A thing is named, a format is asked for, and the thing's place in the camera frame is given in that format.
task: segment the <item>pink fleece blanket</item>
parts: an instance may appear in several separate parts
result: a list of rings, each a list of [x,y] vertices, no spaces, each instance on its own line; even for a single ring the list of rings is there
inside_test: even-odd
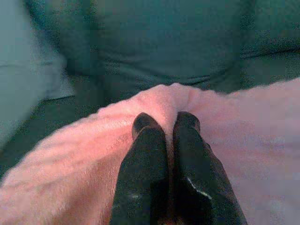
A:
[[[164,129],[172,162],[177,112],[201,134],[227,172],[249,224],[300,221],[300,79],[219,95],[159,85],[57,130],[2,181],[1,224],[108,224],[131,126],[145,112]]]

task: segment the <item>pink blanket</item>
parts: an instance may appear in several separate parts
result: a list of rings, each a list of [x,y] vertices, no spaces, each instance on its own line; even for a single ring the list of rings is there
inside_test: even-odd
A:
[[[177,112],[201,122],[249,224],[300,221],[300,79],[218,95],[173,84],[57,130],[2,181],[1,224],[108,224],[131,126],[145,112],[164,129],[172,162]]]

